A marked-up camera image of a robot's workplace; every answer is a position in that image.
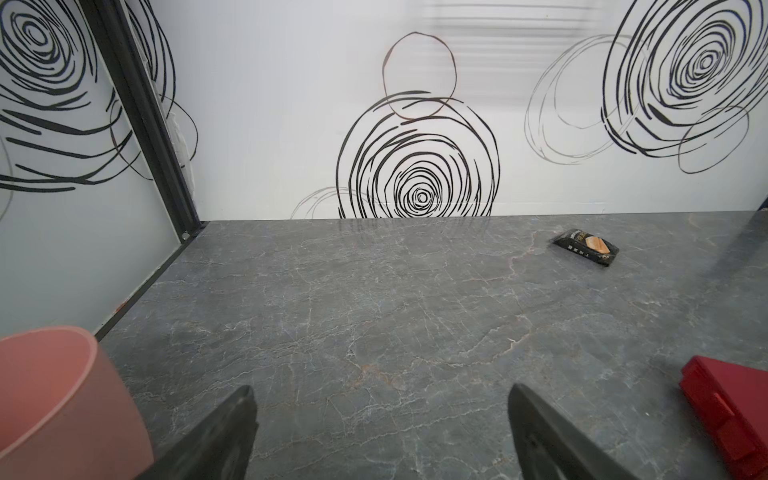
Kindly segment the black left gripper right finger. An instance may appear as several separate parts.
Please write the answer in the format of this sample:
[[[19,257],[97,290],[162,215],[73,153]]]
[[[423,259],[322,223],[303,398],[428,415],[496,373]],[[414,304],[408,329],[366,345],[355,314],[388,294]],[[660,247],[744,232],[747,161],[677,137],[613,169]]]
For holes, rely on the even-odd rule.
[[[522,383],[508,395],[508,418],[525,479],[632,479],[615,461],[534,390]]]

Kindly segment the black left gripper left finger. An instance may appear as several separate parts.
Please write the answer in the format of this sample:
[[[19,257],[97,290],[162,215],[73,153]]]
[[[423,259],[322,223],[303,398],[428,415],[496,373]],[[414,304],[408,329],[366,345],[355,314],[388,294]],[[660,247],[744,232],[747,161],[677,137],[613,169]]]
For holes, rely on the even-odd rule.
[[[236,389],[138,479],[243,479],[258,431],[253,388]]]

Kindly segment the red jewelry box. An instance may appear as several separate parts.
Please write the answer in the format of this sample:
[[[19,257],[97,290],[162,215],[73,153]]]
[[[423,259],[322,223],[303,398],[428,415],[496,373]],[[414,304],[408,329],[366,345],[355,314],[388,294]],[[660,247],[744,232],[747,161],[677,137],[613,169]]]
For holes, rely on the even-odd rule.
[[[680,388],[735,479],[767,477],[767,372],[703,356]]]

